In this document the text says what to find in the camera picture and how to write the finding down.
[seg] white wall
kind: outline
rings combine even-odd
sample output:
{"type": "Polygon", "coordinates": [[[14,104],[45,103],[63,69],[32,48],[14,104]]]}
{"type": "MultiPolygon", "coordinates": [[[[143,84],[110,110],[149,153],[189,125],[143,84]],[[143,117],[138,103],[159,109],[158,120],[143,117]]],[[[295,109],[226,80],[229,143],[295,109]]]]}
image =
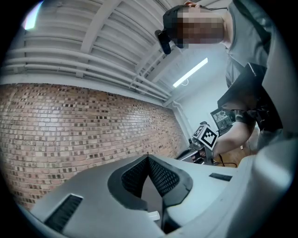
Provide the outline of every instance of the white wall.
{"type": "Polygon", "coordinates": [[[180,127],[181,127],[181,130],[182,130],[183,135],[184,135],[185,148],[187,148],[187,147],[188,147],[188,144],[189,144],[189,142],[188,142],[188,138],[190,138],[190,136],[189,136],[188,130],[187,130],[187,128],[186,128],[186,125],[185,125],[185,123],[183,122],[183,119],[182,119],[182,117],[181,117],[179,111],[177,110],[177,108],[171,107],[171,109],[173,110],[174,115],[175,115],[175,117],[176,117],[176,120],[177,120],[178,124],[179,124],[180,127]]]}
{"type": "Polygon", "coordinates": [[[228,90],[224,72],[219,75],[198,88],[196,93],[192,93],[178,101],[183,107],[193,132],[202,121],[207,121],[213,130],[218,130],[210,112],[218,108],[217,100],[228,90]]]}

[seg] black strap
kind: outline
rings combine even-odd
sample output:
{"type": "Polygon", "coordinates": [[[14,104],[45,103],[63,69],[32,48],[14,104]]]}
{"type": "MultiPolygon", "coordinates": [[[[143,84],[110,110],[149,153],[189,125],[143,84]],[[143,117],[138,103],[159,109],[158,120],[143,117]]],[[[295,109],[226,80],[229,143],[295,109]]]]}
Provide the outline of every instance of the black strap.
{"type": "Polygon", "coordinates": [[[265,29],[254,19],[250,11],[240,0],[233,0],[233,3],[235,4],[238,11],[254,25],[254,28],[256,29],[258,35],[261,38],[264,50],[267,52],[267,54],[269,54],[270,40],[271,40],[270,33],[265,31],[265,29]]]}

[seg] pipe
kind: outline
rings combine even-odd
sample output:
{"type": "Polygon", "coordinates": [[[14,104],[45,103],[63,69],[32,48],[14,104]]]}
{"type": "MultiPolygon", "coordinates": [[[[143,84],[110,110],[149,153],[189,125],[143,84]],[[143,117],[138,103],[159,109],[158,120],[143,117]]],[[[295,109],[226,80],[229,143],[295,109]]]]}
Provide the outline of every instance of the pipe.
{"type": "Polygon", "coordinates": [[[182,113],[181,113],[181,111],[180,111],[180,108],[177,107],[177,106],[174,105],[174,104],[172,104],[172,106],[173,106],[174,108],[177,109],[177,111],[178,111],[178,113],[179,113],[179,115],[180,115],[180,118],[181,118],[181,120],[182,120],[182,121],[181,121],[182,125],[180,125],[180,126],[181,126],[182,132],[183,132],[183,134],[184,134],[185,143],[187,144],[187,143],[188,143],[188,139],[190,138],[190,132],[189,132],[188,128],[186,127],[186,124],[185,124],[185,122],[184,122],[184,120],[183,120],[183,116],[182,116],[182,113]]]}
{"type": "Polygon", "coordinates": [[[147,64],[148,60],[160,49],[160,45],[156,42],[142,57],[139,63],[135,66],[135,73],[139,73],[144,66],[147,64]]]}
{"type": "MultiPolygon", "coordinates": [[[[64,59],[55,59],[55,58],[45,58],[45,57],[23,57],[23,58],[14,58],[14,59],[7,59],[4,63],[10,63],[10,64],[13,64],[13,63],[20,63],[20,62],[41,62],[41,63],[52,63],[52,64],[63,64],[63,65],[71,65],[71,66],[75,66],[75,67],[81,67],[81,68],[86,68],[86,69],[90,69],[90,70],[93,70],[93,71],[97,71],[97,72],[100,72],[100,73],[104,73],[104,74],[107,74],[109,76],[113,76],[113,77],[116,77],[116,78],[119,78],[119,79],[122,79],[124,81],[127,81],[127,82],[131,82],[132,79],[128,78],[128,77],[125,77],[123,75],[120,75],[118,73],[114,73],[114,72],[111,72],[109,70],[106,70],[106,69],[101,69],[99,67],[96,67],[96,66],[92,66],[92,65],[89,65],[89,64],[84,64],[84,63],[80,63],[80,62],[75,62],[75,61],[71,61],[71,60],[64,60],[64,59]]],[[[144,84],[141,84],[139,82],[135,82],[136,85],[142,87],[142,88],[145,88],[153,93],[156,93],[164,98],[167,98],[167,96],[165,96],[164,94],[158,92],[157,90],[155,89],[152,89],[144,84]]]]}
{"type": "MultiPolygon", "coordinates": [[[[141,74],[141,76],[144,76],[148,70],[164,55],[164,53],[162,52],[154,61],[153,63],[141,74]]],[[[135,79],[137,78],[137,75],[132,79],[132,82],[130,83],[130,86],[132,86],[135,83],[135,79]]]]}
{"type": "MultiPolygon", "coordinates": [[[[46,47],[26,47],[26,48],[20,48],[20,49],[15,49],[15,50],[9,50],[7,54],[12,54],[12,53],[56,53],[56,54],[65,54],[65,55],[71,55],[75,57],[79,57],[82,59],[87,59],[91,61],[95,61],[97,63],[109,66],[111,68],[116,68],[119,71],[129,74],[131,76],[135,76],[136,73],[133,71],[130,71],[122,66],[116,65],[115,63],[109,62],[108,60],[98,58],[96,56],[78,52],[78,51],[71,51],[71,50],[64,50],[64,49],[57,49],[57,48],[46,48],[46,47]]],[[[149,80],[145,79],[143,76],[140,76],[137,74],[137,78],[143,81],[146,84],[149,84],[150,86],[154,87],[155,89],[163,92],[164,94],[168,95],[171,97],[171,94],[168,93],[167,91],[163,90],[156,84],[150,82],[149,80]]]]}
{"type": "Polygon", "coordinates": [[[177,110],[179,111],[180,116],[183,120],[183,123],[185,124],[186,130],[189,134],[189,137],[191,137],[191,135],[192,135],[191,125],[190,125],[190,122],[188,121],[187,117],[185,116],[182,105],[180,103],[175,102],[175,101],[173,101],[172,105],[173,105],[173,107],[177,108],[177,110]]]}
{"type": "MultiPolygon", "coordinates": [[[[79,70],[79,69],[74,69],[74,68],[68,68],[68,67],[50,66],[50,65],[34,65],[34,64],[30,64],[30,65],[19,64],[19,65],[4,66],[2,68],[3,69],[14,69],[15,67],[34,68],[34,69],[48,69],[48,70],[57,70],[57,71],[63,70],[63,71],[71,72],[71,73],[76,73],[76,72],[82,73],[82,72],[84,72],[85,75],[89,75],[91,77],[95,77],[95,78],[99,78],[99,79],[104,79],[104,80],[106,80],[108,82],[111,82],[111,83],[116,83],[116,84],[120,84],[120,85],[129,87],[129,84],[119,82],[116,79],[112,79],[112,78],[104,76],[104,75],[99,75],[99,74],[96,74],[96,73],[92,73],[92,72],[88,72],[88,71],[84,71],[84,70],[79,70]]],[[[149,95],[151,97],[154,97],[154,98],[157,98],[157,99],[160,99],[160,100],[165,100],[165,99],[160,98],[156,95],[148,93],[148,92],[146,92],[142,89],[136,88],[136,90],[139,91],[139,92],[142,92],[142,93],[146,93],[147,95],[149,95]]]]}

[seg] black mesh panel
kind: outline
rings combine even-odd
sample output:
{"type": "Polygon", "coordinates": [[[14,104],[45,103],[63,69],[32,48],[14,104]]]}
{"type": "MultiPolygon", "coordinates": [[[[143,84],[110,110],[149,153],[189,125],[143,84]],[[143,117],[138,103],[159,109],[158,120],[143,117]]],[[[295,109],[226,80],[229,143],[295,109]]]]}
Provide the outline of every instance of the black mesh panel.
{"type": "Polygon", "coordinates": [[[138,198],[142,196],[143,185],[148,176],[147,158],[127,170],[121,177],[123,187],[138,198]]]}
{"type": "Polygon", "coordinates": [[[57,232],[62,232],[82,200],[81,197],[69,195],[45,221],[45,224],[57,232]]]}
{"type": "Polygon", "coordinates": [[[162,197],[179,183],[179,176],[176,173],[161,166],[153,159],[149,159],[149,166],[149,177],[162,197]]]}

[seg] gray shirt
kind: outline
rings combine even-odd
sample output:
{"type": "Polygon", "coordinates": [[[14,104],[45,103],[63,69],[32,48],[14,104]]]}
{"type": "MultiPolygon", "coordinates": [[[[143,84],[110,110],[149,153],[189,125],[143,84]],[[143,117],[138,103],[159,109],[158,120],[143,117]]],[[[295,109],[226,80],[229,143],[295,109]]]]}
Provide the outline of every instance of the gray shirt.
{"type": "MultiPolygon", "coordinates": [[[[274,27],[267,13],[256,3],[249,0],[241,0],[241,2],[250,11],[254,19],[263,28],[271,33],[274,27]]],[[[226,67],[227,86],[230,87],[241,73],[242,67],[247,63],[254,63],[267,67],[268,54],[264,50],[261,38],[257,33],[254,25],[244,17],[232,2],[228,6],[228,10],[233,20],[233,39],[229,49],[227,49],[228,60],[226,67]]],[[[247,112],[236,112],[236,121],[254,125],[255,120],[247,112]]],[[[276,132],[262,131],[259,136],[258,149],[269,144],[276,139],[277,135],[281,135],[281,130],[276,132]]]]}

